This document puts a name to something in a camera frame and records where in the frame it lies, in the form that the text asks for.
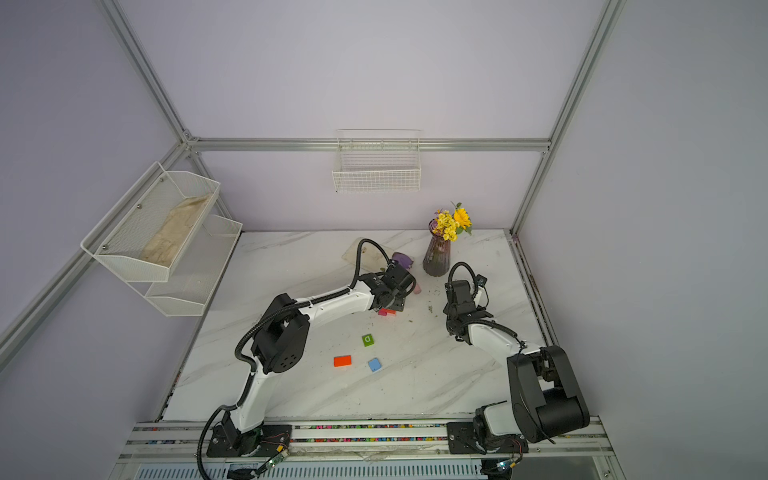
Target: white wire basket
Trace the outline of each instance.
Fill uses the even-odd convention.
[[[219,196],[219,182],[187,171],[165,171],[120,223],[106,237],[98,249],[91,252],[99,263],[107,267],[124,282],[167,282],[184,256],[195,233],[208,217]],[[162,228],[170,211],[184,199],[210,195],[180,244],[170,264],[161,265],[141,259],[144,248]]]
[[[415,192],[421,188],[419,139],[339,139],[333,168],[337,192]]]
[[[214,214],[202,224],[173,276],[152,283],[144,293],[165,316],[203,315],[243,228],[242,223]]]

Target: gray marble vein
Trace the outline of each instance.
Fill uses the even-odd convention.
[[[541,344],[503,230],[475,230],[452,244],[452,263],[463,260],[488,277],[489,311],[521,338]],[[446,277],[424,273],[430,234],[424,230],[244,233],[207,318],[190,351],[166,420],[205,420],[234,402],[248,366],[235,360],[240,337],[275,295],[311,296],[346,285],[353,266],[342,259],[358,237],[371,238],[414,259],[422,293],[406,300],[397,316],[355,313],[310,329],[304,357],[282,375],[267,408],[273,419],[424,418],[472,414],[508,398],[506,368],[486,353],[457,343],[445,331]],[[465,273],[457,272],[462,278]],[[373,335],[365,347],[362,336]],[[333,367],[333,357],[353,364]],[[378,358],[382,369],[367,362]]]

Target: back wall panel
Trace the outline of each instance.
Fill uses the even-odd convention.
[[[549,137],[604,0],[123,0],[193,134]]]
[[[421,190],[386,194],[338,194],[335,152],[206,152],[204,160],[245,230],[388,230],[426,228],[452,201],[477,228],[509,228],[539,155],[422,153]]]

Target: black mounting plate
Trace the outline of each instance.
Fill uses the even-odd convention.
[[[240,447],[233,449],[224,435],[224,427],[216,425],[214,434],[208,443],[207,457],[266,457],[271,458],[277,455],[277,447],[284,444],[290,447],[290,434],[293,431],[291,425],[262,425],[259,433],[246,433],[240,436]]]
[[[520,447],[512,441],[512,436],[494,437],[497,442],[501,443],[501,446],[498,449],[493,449],[492,452],[487,452],[487,454],[520,453]],[[528,453],[528,443],[524,439],[520,439],[520,435],[517,437],[518,442],[523,447],[523,453]],[[452,454],[482,453],[480,447],[477,446],[478,443],[480,443],[480,439],[475,435],[472,422],[450,422],[448,424],[448,451]]]

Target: blue block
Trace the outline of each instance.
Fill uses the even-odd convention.
[[[379,361],[379,359],[373,359],[368,362],[368,366],[371,367],[371,372],[375,372],[376,370],[380,370],[382,368],[382,363]]]

